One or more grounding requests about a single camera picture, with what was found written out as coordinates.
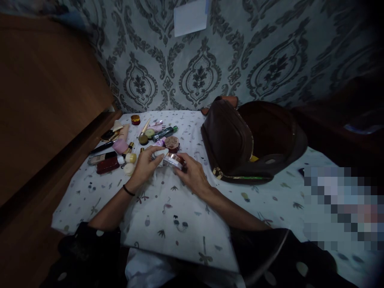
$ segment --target hand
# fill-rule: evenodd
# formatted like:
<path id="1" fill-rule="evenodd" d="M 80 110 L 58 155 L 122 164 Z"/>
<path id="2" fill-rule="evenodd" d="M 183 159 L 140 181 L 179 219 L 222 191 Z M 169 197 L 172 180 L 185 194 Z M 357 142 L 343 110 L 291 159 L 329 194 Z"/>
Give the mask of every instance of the hand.
<path id="1" fill-rule="evenodd" d="M 213 194 L 213 189 L 205 177 L 203 166 L 186 153 L 178 153 L 187 164 L 187 172 L 184 173 L 175 168 L 175 173 L 190 190 L 203 200 L 207 200 Z"/>
<path id="2" fill-rule="evenodd" d="M 140 187 L 146 180 L 152 176 L 153 172 L 163 160 L 164 155 L 157 156 L 155 160 L 152 161 L 151 156 L 154 152 L 159 150 L 164 150 L 164 147 L 158 146 L 149 146 L 139 154 L 139 159 L 137 160 L 136 168 L 133 171 L 132 177 L 127 182 L 127 189 L 136 190 Z"/>

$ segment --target brown leather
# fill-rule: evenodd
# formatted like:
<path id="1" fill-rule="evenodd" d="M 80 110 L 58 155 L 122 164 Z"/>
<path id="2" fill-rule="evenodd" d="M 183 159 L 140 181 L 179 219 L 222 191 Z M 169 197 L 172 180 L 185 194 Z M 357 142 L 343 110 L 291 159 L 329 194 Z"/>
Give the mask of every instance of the brown leather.
<path id="1" fill-rule="evenodd" d="M 233 106 L 233 108 L 237 108 L 237 104 L 239 102 L 239 98 L 236 96 L 217 96 L 213 101 L 218 101 L 218 100 L 228 101 Z M 209 107 L 201 108 L 200 111 L 204 116 L 207 116 Z"/>
<path id="2" fill-rule="evenodd" d="M 221 179 L 233 183 L 266 183 L 307 148 L 306 135 L 292 114 L 264 101 L 246 103 L 238 110 L 226 100 L 214 101 L 201 133 L 212 170 L 219 167 Z M 259 160 L 250 162 L 252 154 Z"/>

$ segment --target black bracelet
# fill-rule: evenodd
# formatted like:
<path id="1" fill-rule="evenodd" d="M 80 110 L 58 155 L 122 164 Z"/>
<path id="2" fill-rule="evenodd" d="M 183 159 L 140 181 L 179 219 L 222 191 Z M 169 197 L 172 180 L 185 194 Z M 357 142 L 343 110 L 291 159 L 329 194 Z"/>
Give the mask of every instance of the black bracelet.
<path id="1" fill-rule="evenodd" d="M 124 188 L 125 192 L 127 192 L 128 194 L 130 194 L 130 196 L 136 196 L 135 194 L 129 192 L 127 188 L 125 188 L 125 184 L 123 185 L 123 188 Z"/>

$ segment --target black polka dot clothing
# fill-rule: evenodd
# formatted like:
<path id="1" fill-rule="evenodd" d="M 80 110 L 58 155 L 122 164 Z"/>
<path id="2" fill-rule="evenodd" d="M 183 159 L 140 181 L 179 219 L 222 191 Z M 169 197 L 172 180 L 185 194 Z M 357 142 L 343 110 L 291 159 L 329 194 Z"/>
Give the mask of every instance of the black polka dot clothing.
<path id="1" fill-rule="evenodd" d="M 336 262 L 288 229 L 260 232 L 231 229 L 231 242 L 247 287 L 356 287 L 337 274 Z M 120 230 L 103 232 L 82 222 L 58 246 L 61 258 L 40 287 L 116 287 Z M 183 271 L 163 287 L 207 287 Z"/>

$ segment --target paper note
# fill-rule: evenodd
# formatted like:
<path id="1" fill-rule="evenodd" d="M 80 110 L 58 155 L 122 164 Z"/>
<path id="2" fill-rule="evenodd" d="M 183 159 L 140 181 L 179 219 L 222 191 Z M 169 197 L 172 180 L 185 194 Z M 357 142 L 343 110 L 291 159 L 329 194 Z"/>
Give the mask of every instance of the paper note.
<path id="1" fill-rule="evenodd" d="M 175 37 L 203 30 L 207 27 L 209 0 L 196 0 L 174 8 Z"/>

